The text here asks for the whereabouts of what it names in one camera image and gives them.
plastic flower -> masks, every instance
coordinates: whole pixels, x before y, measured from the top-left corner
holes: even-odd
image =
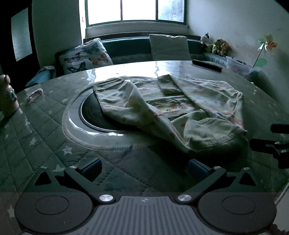
[[[265,47],[265,50],[270,51],[272,54],[272,49],[277,46],[277,43],[273,42],[273,36],[270,35],[263,35],[262,39],[258,40],[258,43],[261,43],[262,45],[258,48],[258,50],[262,50],[263,47]]]

plastic container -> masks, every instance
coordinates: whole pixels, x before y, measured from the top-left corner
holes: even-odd
[[[235,58],[232,59],[231,57],[227,56],[227,69],[235,72],[236,74],[240,75],[243,78],[247,78],[249,73],[252,72],[252,68],[248,67],[240,62],[236,61]]]

white pillow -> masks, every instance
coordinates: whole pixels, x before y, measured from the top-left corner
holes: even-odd
[[[187,38],[150,34],[153,60],[191,60]]]
[[[64,74],[113,65],[99,38],[75,47],[59,56]]]

butterfly pillow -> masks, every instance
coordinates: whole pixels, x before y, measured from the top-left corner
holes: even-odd
[[[113,65],[99,38],[70,49],[59,60],[65,74]]]

door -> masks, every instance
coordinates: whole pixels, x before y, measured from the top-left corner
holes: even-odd
[[[15,92],[39,70],[33,29],[32,0],[9,0],[1,6],[0,64]]]

